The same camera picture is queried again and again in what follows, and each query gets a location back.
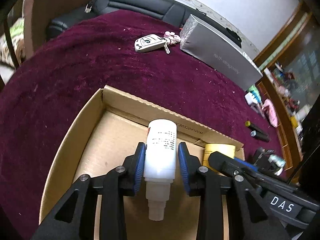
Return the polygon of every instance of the silver box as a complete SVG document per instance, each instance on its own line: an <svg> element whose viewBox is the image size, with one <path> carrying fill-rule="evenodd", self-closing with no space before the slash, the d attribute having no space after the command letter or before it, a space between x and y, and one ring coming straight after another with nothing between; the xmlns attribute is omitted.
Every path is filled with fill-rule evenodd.
<svg viewBox="0 0 320 240"><path fill-rule="evenodd" d="M224 34L194 15L180 32L180 49L224 74L243 90L262 74L250 57Z"/></svg>

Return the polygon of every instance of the maroon tablecloth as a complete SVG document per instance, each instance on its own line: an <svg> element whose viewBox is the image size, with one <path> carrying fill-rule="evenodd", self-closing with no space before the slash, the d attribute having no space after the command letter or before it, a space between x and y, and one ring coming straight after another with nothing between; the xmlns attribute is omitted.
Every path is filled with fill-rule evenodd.
<svg viewBox="0 0 320 240"><path fill-rule="evenodd" d="M179 45L138 54L134 41L179 29L125 10L84 21L49 41L0 93L0 207L24 239L38 224L54 155L87 100L105 84L163 106L244 143L281 153L276 130L246 104L244 91ZM270 134L250 137L251 120Z"/></svg>

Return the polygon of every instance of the silver bolt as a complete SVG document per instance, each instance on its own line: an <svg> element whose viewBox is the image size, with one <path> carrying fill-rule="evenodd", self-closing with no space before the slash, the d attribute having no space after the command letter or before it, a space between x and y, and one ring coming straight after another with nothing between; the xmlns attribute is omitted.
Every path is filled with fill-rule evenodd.
<svg viewBox="0 0 320 240"><path fill-rule="evenodd" d="M87 179L89 179L89 175L88 175L88 174L82 174L82 175L79 177L79 179L80 179L81 181L86 181Z"/></svg>
<svg viewBox="0 0 320 240"><path fill-rule="evenodd" d="M206 166L200 166L199 171L202 173L206 173L209 169Z"/></svg>
<svg viewBox="0 0 320 240"><path fill-rule="evenodd" d="M116 167L116 172L121 173L121 172L124 172L124 171L125 171L125 167L124 167L124 166L118 166L118 167Z"/></svg>
<svg viewBox="0 0 320 240"><path fill-rule="evenodd" d="M239 181L239 182L243 181L243 177L241 175L236 175L235 179L236 179L236 181Z"/></svg>

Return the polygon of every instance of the floral wallpaper trim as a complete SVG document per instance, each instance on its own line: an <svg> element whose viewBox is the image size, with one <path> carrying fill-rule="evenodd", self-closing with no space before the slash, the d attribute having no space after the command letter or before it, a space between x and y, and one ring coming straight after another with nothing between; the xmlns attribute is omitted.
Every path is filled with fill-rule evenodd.
<svg viewBox="0 0 320 240"><path fill-rule="evenodd" d="M264 70L266 66L283 50L283 48L292 40L292 38L296 35L296 33L300 30L303 23L306 21L308 17L308 13L304 13L301 17L300 21L293 28L293 30L289 33L289 35L282 41L278 48L262 63L259 67L260 71Z"/></svg>
<svg viewBox="0 0 320 240"><path fill-rule="evenodd" d="M175 0L175 1L178 1L194 9L199 9L202 12L205 12L207 16L210 17L211 19L215 20L225 28L229 28L230 30L233 30L234 32L236 32L242 40L242 43L241 43L242 49L247 53L247 55L251 59L254 59L259 54L260 51L257 49L257 47L246 36L244 36L243 33L241 33L238 28L236 28L228 20L226 20L224 17L222 17L220 14L218 14L216 11L212 10L205 4L197 0Z"/></svg>

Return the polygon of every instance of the open cardboard box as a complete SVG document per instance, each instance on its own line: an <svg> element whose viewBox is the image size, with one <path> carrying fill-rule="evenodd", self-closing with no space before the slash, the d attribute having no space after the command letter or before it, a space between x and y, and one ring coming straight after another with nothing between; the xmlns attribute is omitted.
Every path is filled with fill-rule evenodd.
<svg viewBox="0 0 320 240"><path fill-rule="evenodd" d="M105 86L79 112L57 151L44 186L39 222L81 174L100 176L122 165L126 156L134 154L138 142L146 142L148 124L154 119L175 122L177 146L185 141L190 154L200 162L207 143L232 144L236 146L236 157L244 160L242 143L163 107ZM144 181L135 197L124 197L128 239L196 239L200 197L187 196L178 159L176 163L176 179L171 185L163 221L148 219ZM95 239L99 239L100 201L98 198ZM224 239L228 239L225 198L223 210Z"/></svg>

